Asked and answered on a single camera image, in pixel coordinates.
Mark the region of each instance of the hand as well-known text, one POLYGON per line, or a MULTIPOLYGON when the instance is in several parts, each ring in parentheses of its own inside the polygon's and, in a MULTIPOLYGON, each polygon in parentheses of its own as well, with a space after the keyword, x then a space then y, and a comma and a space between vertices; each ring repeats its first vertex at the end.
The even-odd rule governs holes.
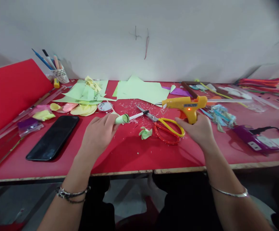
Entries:
POLYGON ((193 125, 177 117, 175 118, 175 121, 183 127, 190 137, 200 146, 215 142, 209 118, 197 111, 196 113, 197 122, 193 125))
POLYGON ((95 117, 87 126, 78 155, 82 160, 95 162, 105 151, 115 135, 118 124, 114 124, 118 115, 107 114, 103 118, 95 117))

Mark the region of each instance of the yellow scissors handle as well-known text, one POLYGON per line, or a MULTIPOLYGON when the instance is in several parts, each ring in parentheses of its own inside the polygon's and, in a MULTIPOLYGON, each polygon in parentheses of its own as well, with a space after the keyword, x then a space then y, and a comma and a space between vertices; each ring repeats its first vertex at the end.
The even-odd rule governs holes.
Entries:
POLYGON ((179 137, 184 137, 184 136, 185 136, 185 131, 184 131, 184 129, 183 129, 179 124, 177 124, 176 121, 171 120, 171 119, 166 119, 166 118, 159 118, 159 121, 160 121, 162 124, 164 124, 164 126, 167 127, 168 130, 170 130, 172 133, 176 134, 177 136, 179 136, 179 137), (179 134, 179 133, 177 133, 175 130, 173 130, 165 121, 172 122, 173 124, 176 124, 176 125, 180 128, 181 134, 179 134))

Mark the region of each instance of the black phone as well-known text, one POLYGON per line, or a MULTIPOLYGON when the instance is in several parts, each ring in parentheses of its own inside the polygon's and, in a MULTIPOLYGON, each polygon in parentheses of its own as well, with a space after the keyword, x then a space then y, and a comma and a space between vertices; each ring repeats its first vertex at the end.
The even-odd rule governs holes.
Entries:
POLYGON ((71 135, 78 121, 78 116, 60 116, 29 152, 26 159, 33 161, 53 160, 71 135))

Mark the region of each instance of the bracelet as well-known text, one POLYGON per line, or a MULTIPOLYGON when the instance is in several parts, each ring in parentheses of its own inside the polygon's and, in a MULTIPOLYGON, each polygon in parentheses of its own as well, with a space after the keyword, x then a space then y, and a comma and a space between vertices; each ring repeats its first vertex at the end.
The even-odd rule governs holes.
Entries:
POLYGON ((241 193, 241 194, 232 194, 232 193, 229 193, 229 192, 224 192, 224 191, 221 191, 217 188, 214 188, 211 183, 209 182, 210 186, 215 189, 216 191, 220 192, 220 193, 223 193, 225 195, 228 195, 228 196, 233 196, 233 197, 248 197, 248 191, 247 191, 247 188, 243 187, 245 189, 245 192, 241 193))
POLYGON ((60 198, 66 199, 66 201, 70 202, 71 204, 78 204, 78 203, 84 202, 85 199, 83 199, 81 201, 72 201, 72 200, 70 200, 70 198, 83 195, 84 193, 89 192, 90 189, 91 189, 91 187, 88 186, 86 188, 86 190, 84 190, 83 192, 80 192, 80 193, 79 192, 78 193, 69 193, 69 192, 66 192, 65 189, 63 189, 62 187, 57 187, 55 191, 57 193, 57 196, 59 196, 60 198))

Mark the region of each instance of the red table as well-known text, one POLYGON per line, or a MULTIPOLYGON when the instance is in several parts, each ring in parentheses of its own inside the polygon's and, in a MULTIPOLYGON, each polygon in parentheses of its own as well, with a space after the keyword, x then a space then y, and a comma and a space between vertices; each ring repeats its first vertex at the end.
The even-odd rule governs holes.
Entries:
MULTIPOLYGON (((161 82, 162 86, 171 86, 173 83, 161 82)), ((106 90, 106 97, 111 98, 117 81, 109 81, 106 90)), ((272 103, 279 106, 274 99, 279 98, 265 94, 264 99, 271 97, 272 103)), ((174 119, 179 116, 176 109, 164 110, 138 99, 124 99, 112 102, 114 109, 119 114, 127 113, 130 116, 139 113, 136 105, 143 109, 148 109, 156 117, 174 119)), ((236 103, 224 104, 229 112, 237 116, 239 125, 249 124, 254 128, 264 126, 279 127, 279 110, 268 106, 268 110, 263 113, 251 111, 236 103)), ((84 131, 89 122, 95 117, 102 117, 105 114, 95 113, 88 117, 80 117, 80 122, 76 126, 72 135, 68 139, 58 157, 49 162, 33 162, 25 159, 29 151, 45 134, 54 123, 55 119, 44 122, 44 128, 38 132, 28 135, 4 160, 0 163, 0 182, 16 180, 36 180, 54 179, 65 177, 72 164, 74 156, 80 148, 84 131)), ((97 160, 92 174, 95 175, 117 175, 128 173, 153 172, 172 173, 203 171, 205 161, 199 146, 188 135, 181 139, 178 146, 170 146, 153 135, 146 140, 141 140, 138 136, 140 127, 152 128, 152 122, 142 116, 129 124, 120 125, 112 142, 106 151, 97 160)), ((216 125, 212 124, 215 139, 220 146, 225 158, 234 169, 270 167, 279 165, 279 152, 270 154, 268 157, 253 152, 248 145, 243 143, 237 135, 228 128, 224 128, 226 133, 217 131, 216 125)), ((275 130, 264 133, 268 138, 279 138, 279 133, 275 130)), ((0 141, 0 160, 7 151, 19 140, 15 133, 10 133, 0 141)))

